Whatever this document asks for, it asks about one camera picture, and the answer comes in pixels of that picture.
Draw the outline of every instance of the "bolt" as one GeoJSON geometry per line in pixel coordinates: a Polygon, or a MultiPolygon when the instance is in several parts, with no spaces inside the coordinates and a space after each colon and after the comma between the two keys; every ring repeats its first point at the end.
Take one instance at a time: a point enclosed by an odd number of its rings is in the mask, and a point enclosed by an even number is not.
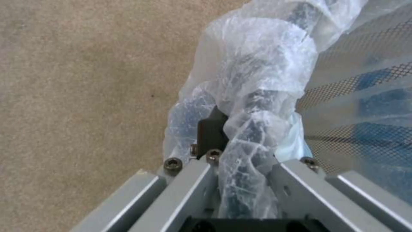
{"type": "Polygon", "coordinates": [[[183,163],[179,158],[171,157],[164,161],[163,169],[170,175],[177,175],[182,170],[183,163]]]}
{"type": "Polygon", "coordinates": [[[222,154],[222,151],[219,149],[210,149],[206,152],[206,160],[208,163],[217,165],[219,164],[219,157],[222,154]]]}
{"type": "Polygon", "coordinates": [[[319,164],[314,158],[305,156],[300,159],[300,162],[306,164],[306,166],[312,171],[317,172],[317,170],[319,169],[319,164]]]}
{"type": "Polygon", "coordinates": [[[197,156],[197,144],[190,145],[190,155],[197,156]]]}

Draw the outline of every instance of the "clear plastic wrap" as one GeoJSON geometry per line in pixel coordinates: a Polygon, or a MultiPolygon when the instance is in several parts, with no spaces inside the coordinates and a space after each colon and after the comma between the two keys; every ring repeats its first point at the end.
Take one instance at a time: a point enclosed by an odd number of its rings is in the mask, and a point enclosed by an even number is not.
{"type": "Polygon", "coordinates": [[[164,157],[188,161],[197,122],[214,105],[229,116],[224,126],[229,142],[219,164],[220,217],[276,217],[276,198],[265,175],[278,162],[281,143],[294,141],[288,138],[292,126],[301,130],[300,117],[291,117],[318,53],[350,28],[365,3],[254,0],[204,31],[194,67],[169,114],[164,157]]]}

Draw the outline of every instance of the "mesh screen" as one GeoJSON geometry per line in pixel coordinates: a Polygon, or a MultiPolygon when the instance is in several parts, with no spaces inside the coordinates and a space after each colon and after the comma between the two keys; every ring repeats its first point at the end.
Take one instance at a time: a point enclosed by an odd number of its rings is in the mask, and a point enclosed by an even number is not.
{"type": "MultiPolygon", "coordinates": [[[[364,24],[342,36],[334,46],[322,53],[305,96],[297,103],[297,111],[302,117],[305,119],[306,111],[337,97],[410,79],[410,12],[412,5],[364,24]]],[[[325,171],[339,173],[356,170],[412,204],[411,90],[410,87],[398,88],[360,99],[353,104],[350,112],[354,118],[359,118],[356,123],[337,123],[337,126],[327,129],[306,130],[305,140],[325,171]],[[379,115],[379,120],[372,119],[370,108],[379,106],[376,103],[379,100],[402,104],[398,111],[387,112],[385,117],[379,115]]],[[[305,123],[307,127],[310,122],[306,120],[305,123]]]]}

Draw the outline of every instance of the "metal frame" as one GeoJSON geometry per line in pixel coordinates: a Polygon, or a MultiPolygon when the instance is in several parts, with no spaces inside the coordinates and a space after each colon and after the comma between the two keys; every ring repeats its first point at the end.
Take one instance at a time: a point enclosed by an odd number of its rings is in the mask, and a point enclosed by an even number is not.
{"type": "Polygon", "coordinates": [[[129,231],[178,231],[189,216],[202,214],[216,188],[213,167],[191,160],[129,231]]]}
{"type": "Polygon", "coordinates": [[[140,170],[71,231],[127,231],[165,187],[163,178],[140,170]]]}
{"type": "Polygon", "coordinates": [[[315,218],[330,231],[390,231],[298,160],[275,165],[269,178],[283,217],[315,218]]]}
{"type": "Polygon", "coordinates": [[[358,173],[326,180],[393,231],[412,231],[412,208],[358,173]]]}

